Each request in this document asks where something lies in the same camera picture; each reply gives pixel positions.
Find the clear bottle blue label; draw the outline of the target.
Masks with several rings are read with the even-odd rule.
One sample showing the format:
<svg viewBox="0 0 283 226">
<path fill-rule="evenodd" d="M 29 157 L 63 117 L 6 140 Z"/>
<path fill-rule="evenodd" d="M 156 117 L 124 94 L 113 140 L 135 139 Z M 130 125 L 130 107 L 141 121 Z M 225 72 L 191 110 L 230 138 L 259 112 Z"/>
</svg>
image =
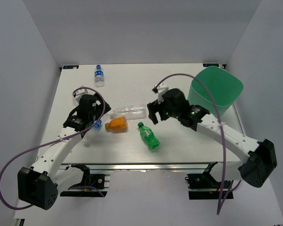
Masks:
<svg viewBox="0 0 283 226">
<path fill-rule="evenodd" d="M 99 120 L 88 132 L 85 133 L 84 137 L 82 138 L 82 142 L 85 147 L 89 147 L 91 145 L 98 135 L 101 127 L 102 120 Z"/>
</svg>

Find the green soda bottle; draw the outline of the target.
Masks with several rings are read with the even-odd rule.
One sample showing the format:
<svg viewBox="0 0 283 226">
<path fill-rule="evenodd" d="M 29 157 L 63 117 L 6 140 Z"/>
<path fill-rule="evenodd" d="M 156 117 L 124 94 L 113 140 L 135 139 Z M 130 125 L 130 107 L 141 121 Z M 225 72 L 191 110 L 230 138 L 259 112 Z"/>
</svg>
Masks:
<svg viewBox="0 0 283 226">
<path fill-rule="evenodd" d="M 145 126 L 142 122 L 139 122 L 138 129 L 142 140 L 148 148 L 154 150 L 159 147 L 160 141 L 156 138 L 155 134 L 149 127 Z"/>
</svg>

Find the orange juice bottle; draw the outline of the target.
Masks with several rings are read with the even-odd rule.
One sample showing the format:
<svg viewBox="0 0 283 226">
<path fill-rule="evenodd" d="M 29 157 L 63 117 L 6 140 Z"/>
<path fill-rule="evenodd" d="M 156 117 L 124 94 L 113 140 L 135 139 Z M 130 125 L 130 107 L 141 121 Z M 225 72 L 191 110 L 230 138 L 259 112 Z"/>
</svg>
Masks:
<svg viewBox="0 0 283 226">
<path fill-rule="evenodd" d="M 110 122 L 105 124 L 105 129 L 108 132 L 125 131 L 127 128 L 127 119 L 124 116 L 112 119 Z"/>
</svg>

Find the green plastic bin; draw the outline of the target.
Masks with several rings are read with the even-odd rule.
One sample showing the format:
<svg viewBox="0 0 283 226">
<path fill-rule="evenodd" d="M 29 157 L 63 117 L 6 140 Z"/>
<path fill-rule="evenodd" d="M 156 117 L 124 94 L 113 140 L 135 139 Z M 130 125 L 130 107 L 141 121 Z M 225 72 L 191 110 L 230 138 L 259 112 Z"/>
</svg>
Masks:
<svg viewBox="0 0 283 226">
<path fill-rule="evenodd" d="M 200 105 L 217 116 L 222 116 L 243 91 L 243 83 L 216 66 L 209 66 L 192 80 L 187 100 L 191 105 Z"/>
</svg>

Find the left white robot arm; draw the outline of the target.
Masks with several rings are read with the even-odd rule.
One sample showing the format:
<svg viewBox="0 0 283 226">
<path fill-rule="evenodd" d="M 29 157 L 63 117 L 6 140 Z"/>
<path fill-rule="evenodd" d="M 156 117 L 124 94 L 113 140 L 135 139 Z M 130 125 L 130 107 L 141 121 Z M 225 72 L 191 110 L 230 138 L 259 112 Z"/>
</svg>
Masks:
<svg viewBox="0 0 283 226">
<path fill-rule="evenodd" d="M 110 106 L 98 93 L 83 94 L 78 106 L 70 113 L 58 136 L 58 142 L 29 168 L 22 167 L 17 174 L 18 197 L 31 205 L 48 210 L 58 195 L 69 188 L 85 188 L 92 184 L 90 169 L 74 163 L 58 173 L 58 169 L 83 139 L 89 127 L 110 111 Z"/>
</svg>

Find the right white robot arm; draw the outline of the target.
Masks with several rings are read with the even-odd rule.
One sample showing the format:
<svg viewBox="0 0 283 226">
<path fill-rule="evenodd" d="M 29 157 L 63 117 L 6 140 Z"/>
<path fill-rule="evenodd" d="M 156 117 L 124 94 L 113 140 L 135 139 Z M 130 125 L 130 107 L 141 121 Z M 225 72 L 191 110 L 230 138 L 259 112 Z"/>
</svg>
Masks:
<svg viewBox="0 0 283 226">
<path fill-rule="evenodd" d="M 235 154 L 239 161 L 210 163 L 204 170 L 204 184 L 216 187 L 222 180 L 243 180 L 260 188 L 277 166 L 274 144 L 265 139 L 260 142 L 227 125 L 218 123 L 217 118 L 199 105 L 190 105 L 179 89 L 154 88 L 157 100 L 147 105 L 149 118 L 158 123 L 161 120 L 176 118 L 183 126 L 204 134 Z"/>
</svg>

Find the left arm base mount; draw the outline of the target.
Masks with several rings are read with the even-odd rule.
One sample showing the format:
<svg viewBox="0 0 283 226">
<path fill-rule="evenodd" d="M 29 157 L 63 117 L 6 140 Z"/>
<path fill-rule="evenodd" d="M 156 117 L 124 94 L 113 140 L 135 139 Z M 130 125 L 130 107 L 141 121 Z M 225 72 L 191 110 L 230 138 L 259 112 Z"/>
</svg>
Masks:
<svg viewBox="0 0 283 226">
<path fill-rule="evenodd" d="M 84 164 L 72 164 L 66 169 L 78 169 L 83 175 L 79 183 L 60 193 L 61 197 L 105 197 L 110 183 L 110 173 L 94 171 Z"/>
</svg>

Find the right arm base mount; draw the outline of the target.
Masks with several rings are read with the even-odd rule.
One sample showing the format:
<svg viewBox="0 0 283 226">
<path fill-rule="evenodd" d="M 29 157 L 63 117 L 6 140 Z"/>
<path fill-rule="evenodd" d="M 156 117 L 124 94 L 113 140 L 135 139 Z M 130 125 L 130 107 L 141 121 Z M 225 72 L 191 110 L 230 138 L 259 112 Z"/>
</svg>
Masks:
<svg viewBox="0 0 283 226">
<path fill-rule="evenodd" d="M 188 184 L 190 200 L 218 200 L 221 182 L 216 181 L 209 174 L 217 162 L 210 163 L 204 172 L 187 174 L 185 180 Z"/>
</svg>

